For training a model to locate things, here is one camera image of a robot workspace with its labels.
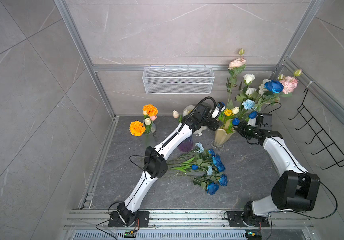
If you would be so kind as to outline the light blue carnation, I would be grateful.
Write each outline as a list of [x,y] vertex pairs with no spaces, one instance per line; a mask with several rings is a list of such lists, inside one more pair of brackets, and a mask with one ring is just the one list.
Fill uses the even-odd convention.
[[245,110],[254,110],[256,103],[253,100],[247,99],[242,102],[242,105]]
[[180,156],[173,159],[173,161],[187,161],[193,157],[195,157],[196,154],[200,154],[204,152],[204,147],[201,143],[195,143],[193,146],[193,149],[189,152],[183,153]]
[[214,174],[214,169],[212,166],[208,166],[207,176],[212,176]]

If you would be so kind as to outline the blue tulip vase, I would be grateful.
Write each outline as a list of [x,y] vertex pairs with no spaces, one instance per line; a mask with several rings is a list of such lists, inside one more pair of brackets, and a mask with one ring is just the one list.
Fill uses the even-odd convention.
[[186,174],[188,172],[196,171],[198,168],[198,165],[181,165],[177,167],[172,167],[172,170],[180,171]]
[[253,111],[249,114],[248,118],[252,120],[252,119],[255,119],[257,115],[258,115],[258,112]]
[[238,126],[238,125],[240,124],[240,120],[239,120],[238,118],[234,118],[234,119],[232,120],[232,124],[233,124],[234,126]]

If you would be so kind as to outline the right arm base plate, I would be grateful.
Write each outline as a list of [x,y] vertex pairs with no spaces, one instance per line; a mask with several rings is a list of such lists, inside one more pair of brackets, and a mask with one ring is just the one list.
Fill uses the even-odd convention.
[[226,211],[224,213],[225,220],[228,221],[229,226],[232,228],[236,227],[269,227],[269,219],[264,217],[258,217],[255,215],[247,215],[243,211]]

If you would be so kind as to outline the blue rose vase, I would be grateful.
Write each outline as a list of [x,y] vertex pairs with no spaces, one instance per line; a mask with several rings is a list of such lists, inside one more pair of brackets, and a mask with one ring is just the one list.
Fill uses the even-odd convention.
[[284,86],[280,83],[280,81],[276,81],[276,80],[270,80],[266,82],[264,86],[265,86],[265,89],[267,89],[268,91],[274,94],[281,93],[284,89]]
[[209,153],[211,156],[213,156],[213,157],[216,155],[215,151],[212,150],[212,149],[209,149],[209,150],[208,150],[208,153]]

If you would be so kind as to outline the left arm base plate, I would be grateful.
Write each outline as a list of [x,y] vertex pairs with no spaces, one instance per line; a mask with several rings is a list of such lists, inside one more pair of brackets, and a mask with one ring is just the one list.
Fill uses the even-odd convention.
[[122,217],[119,212],[114,211],[110,215],[108,226],[117,228],[146,228],[148,227],[149,220],[150,212],[148,211],[139,211],[134,214],[126,215],[125,217]]

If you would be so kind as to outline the blue rose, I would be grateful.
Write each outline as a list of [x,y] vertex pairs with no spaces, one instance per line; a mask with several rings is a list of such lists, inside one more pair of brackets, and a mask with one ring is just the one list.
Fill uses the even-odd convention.
[[181,165],[198,165],[199,168],[192,172],[207,172],[208,166],[212,166],[214,173],[221,173],[225,171],[225,166],[218,155],[214,157],[211,155],[197,154],[195,157],[187,161],[172,161],[168,164],[169,168],[177,167]]
[[199,181],[199,180],[192,180],[192,182],[195,186],[200,186],[203,190],[205,190],[210,195],[214,195],[220,188],[220,185],[216,182],[205,182],[205,181]]

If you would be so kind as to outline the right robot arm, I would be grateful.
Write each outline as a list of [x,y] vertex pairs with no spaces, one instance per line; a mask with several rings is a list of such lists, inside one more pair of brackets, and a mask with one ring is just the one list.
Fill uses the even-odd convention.
[[253,113],[248,121],[233,120],[234,130],[247,141],[256,139],[270,156],[279,176],[271,194],[246,203],[241,214],[244,225],[253,227],[273,213],[294,213],[305,216],[316,205],[320,186],[317,174],[307,171],[285,144],[283,136],[272,130],[272,114]]

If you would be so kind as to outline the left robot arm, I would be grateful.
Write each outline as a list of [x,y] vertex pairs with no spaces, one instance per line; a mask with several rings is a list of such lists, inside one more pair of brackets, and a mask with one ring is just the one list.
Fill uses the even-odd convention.
[[182,117],[182,121],[165,140],[155,147],[146,148],[141,178],[125,201],[119,202],[117,210],[110,214],[114,221],[119,221],[120,227],[132,226],[151,186],[167,172],[167,160],[171,153],[202,126],[216,131],[220,126],[217,118],[225,109],[223,102],[216,103],[214,98],[205,97],[188,115]]

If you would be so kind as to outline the blue rose low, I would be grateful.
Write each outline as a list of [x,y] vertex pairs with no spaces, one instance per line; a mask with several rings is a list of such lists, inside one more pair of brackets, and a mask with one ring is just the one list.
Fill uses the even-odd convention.
[[227,186],[228,184],[228,178],[226,175],[221,175],[220,178],[218,179],[218,182],[221,186]]

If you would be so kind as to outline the cream wavy glass vase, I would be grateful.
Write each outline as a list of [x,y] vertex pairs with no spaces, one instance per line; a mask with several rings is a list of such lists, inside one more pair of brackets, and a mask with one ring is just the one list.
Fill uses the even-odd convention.
[[236,131],[233,129],[232,125],[232,120],[228,120],[225,123],[224,128],[219,128],[215,131],[213,146],[215,148],[222,148],[224,143],[227,142],[235,132]]

